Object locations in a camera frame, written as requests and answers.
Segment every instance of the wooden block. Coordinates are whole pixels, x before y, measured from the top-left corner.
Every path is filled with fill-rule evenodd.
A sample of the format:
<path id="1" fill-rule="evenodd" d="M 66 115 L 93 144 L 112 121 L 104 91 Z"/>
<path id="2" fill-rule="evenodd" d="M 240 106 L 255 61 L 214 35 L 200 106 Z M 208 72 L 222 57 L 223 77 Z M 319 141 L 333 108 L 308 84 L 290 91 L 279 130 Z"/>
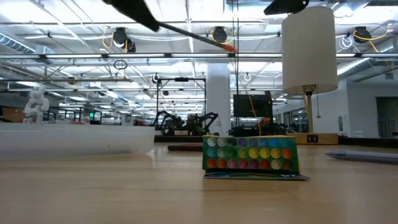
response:
<path id="1" fill-rule="evenodd" d="M 320 144 L 320 145 L 338 144 L 337 134 L 288 133 L 287 135 L 294 136 L 297 144 Z"/>
<path id="2" fill-rule="evenodd" d="M 22 123 L 24 121 L 25 114 L 22 109 L 3 108 L 2 117 L 14 123 Z"/>

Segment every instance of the white lampshade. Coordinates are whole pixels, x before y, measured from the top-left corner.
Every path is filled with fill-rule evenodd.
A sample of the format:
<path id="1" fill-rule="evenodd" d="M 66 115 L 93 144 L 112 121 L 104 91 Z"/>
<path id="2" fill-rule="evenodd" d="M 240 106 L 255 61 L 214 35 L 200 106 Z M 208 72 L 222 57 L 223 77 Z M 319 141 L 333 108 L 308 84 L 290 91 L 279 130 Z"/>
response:
<path id="1" fill-rule="evenodd" d="M 282 23 L 283 86 L 290 95 L 303 95 L 303 86 L 318 93 L 338 87 L 335 17 L 328 7 L 308 7 Z"/>

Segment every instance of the lamp stand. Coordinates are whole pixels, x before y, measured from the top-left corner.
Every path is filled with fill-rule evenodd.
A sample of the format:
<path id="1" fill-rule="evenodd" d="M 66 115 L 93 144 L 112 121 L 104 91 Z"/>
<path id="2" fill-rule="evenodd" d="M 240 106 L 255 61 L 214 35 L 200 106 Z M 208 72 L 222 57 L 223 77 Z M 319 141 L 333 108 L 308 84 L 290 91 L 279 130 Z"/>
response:
<path id="1" fill-rule="evenodd" d="M 307 118 L 308 118 L 308 132 L 313 133 L 313 123 L 312 123 L 312 93 L 315 91 L 315 85 L 304 85 L 303 91 L 307 96 L 307 104 L 308 104 L 308 111 L 307 111 Z"/>
<path id="2" fill-rule="evenodd" d="M 312 123 L 312 92 L 305 93 L 307 95 L 307 104 L 308 104 L 308 111 L 307 111 L 307 118 L 308 118 L 308 132 L 313 133 L 313 123 Z"/>

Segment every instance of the paint cup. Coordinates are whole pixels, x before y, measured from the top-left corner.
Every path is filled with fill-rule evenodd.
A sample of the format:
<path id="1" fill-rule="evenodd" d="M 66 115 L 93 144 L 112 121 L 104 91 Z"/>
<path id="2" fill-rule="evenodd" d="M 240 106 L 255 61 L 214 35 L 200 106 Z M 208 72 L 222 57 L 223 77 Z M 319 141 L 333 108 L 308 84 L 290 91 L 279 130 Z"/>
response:
<path id="1" fill-rule="evenodd" d="M 217 156 L 220 158 L 224 158 L 226 156 L 226 151 L 224 148 L 219 148 L 217 150 Z"/>
<path id="2" fill-rule="evenodd" d="M 290 160 L 285 160 L 283 165 L 284 170 L 291 170 L 293 168 L 293 163 Z"/>
<path id="3" fill-rule="evenodd" d="M 209 168 L 216 167 L 216 161 L 214 159 L 208 159 L 207 160 L 207 167 L 209 167 Z"/>
<path id="4" fill-rule="evenodd" d="M 270 155 L 270 152 L 267 148 L 263 148 L 260 150 L 260 156 L 264 159 L 267 159 Z"/>
<path id="5" fill-rule="evenodd" d="M 263 160 L 260 163 L 261 169 L 269 169 L 271 164 L 269 163 L 268 160 Z"/>
<path id="6" fill-rule="evenodd" d="M 253 159 L 259 157 L 259 151 L 256 148 L 252 148 L 249 150 L 249 156 Z"/>
<path id="7" fill-rule="evenodd" d="M 218 138 L 218 139 L 217 139 L 217 145 L 218 145 L 219 147 L 224 147 L 224 146 L 226 145 L 226 140 L 225 140 L 225 138 Z"/>
<path id="8" fill-rule="evenodd" d="M 235 169 L 236 168 L 236 161 L 234 159 L 230 159 L 228 161 L 228 168 Z"/>
<path id="9" fill-rule="evenodd" d="M 217 151 L 216 151 L 216 149 L 215 148 L 209 148 L 209 149 L 207 149 L 207 155 L 209 156 L 209 157 L 215 157 L 216 155 L 217 155 Z"/>
<path id="10" fill-rule="evenodd" d="M 280 157 L 280 150 L 275 148 L 271 150 L 271 156 L 274 159 L 278 159 Z"/>
<path id="11" fill-rule="evenodd" d="M 217 160 L 217 166 L 220 169 L 224 169 L 226 167 L 226 162 L 224 159 L 218 159 Z"/>
<path id="12" fill-rule="evenodd" d="M 230 158 L 234 158 L 237 154 L 236 149 L 234 148 L 228 148 L 226 152 L 227 156 Z"/>
<path id="13" fill-rule="evenodd" d="M 238 166 L 240 169 L 247 169 L 249 165 L 249 162 L 245 159 L 240 159 L 238 162 Z"/>
<path id="14" fill-rule="evenodd" d="M 216 139 L 215 138 L 209 138 L 207 139 L 207 145 L 209 145 L 210 147 L 215 147 L 216 146 Z"/>
<path id="15" fill-rule="evenodd" d="M 262 138 L 259 140 L 260 146 L 262 147 L 267 147 L 268 146 L 268 140 L 266 138 Z"/>
<path id="16" fill-rule="evenodd" d="M 283 149 L 282 157 L 285 159 L 290 159 L 292 157 L 292 151 L 290 149 Z"/>
<path id="17" fill-rule="evenodd" d="M 271 139 L 271 140 L 269 141 L 269 144 L 270 144 L 272 147 L 279 147 L 279 139 Z"/>
<path id="18" fill-rule="evenodd" d="M 229 146 L 236 146 L 237 140 L 235 138 L 229 138 L 227 143 Z"/>
<path id="19" fill-rule="evenodd" d="M 259 161 L 253 159 L 252 161 L 250 161 L 250 169 L 258 169 L 260 166 Z"/>
<path id="20" fill-rule="evenodd" d="M 242 159 L 246 158 L 248 156 L 248 152 L 245 149 L 240 149 L 238 151 L 238 156 Z"/>
<path id="21" fill-rule="evenodd" d="M 240 138 L 239 139 L 239 145 L 240 146 L 247 146 L 248 144 L 248 140 L 244 139 L 244 138 Z"/>
<path id="22" fill-rule="evenodd" d="M 249 145 L 252 147 L 256 147 L 259 144 L 256 138 L 249 138 Z"/>
<path id="23" fill-rule="evenodd" d="M 280 168 L 282 167 L 282 164 L 280 163 L 279 160 L 274 159 L 274 160 L 271 162 L 271 167 L 272 167 L 273 169 L 280 169 Z"/>

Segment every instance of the lamp base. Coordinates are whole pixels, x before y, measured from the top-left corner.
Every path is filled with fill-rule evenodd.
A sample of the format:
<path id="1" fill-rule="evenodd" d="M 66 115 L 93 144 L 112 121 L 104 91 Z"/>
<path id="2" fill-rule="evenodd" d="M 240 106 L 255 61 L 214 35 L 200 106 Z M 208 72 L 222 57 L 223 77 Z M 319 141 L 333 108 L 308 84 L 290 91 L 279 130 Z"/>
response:
<path id="1" fill-rule="evenodd" d="M 338 144 L 337 134 L 287 133 L 287 135 L 294 136 L 297 144 L 318 144 L 318 145 Z"/>

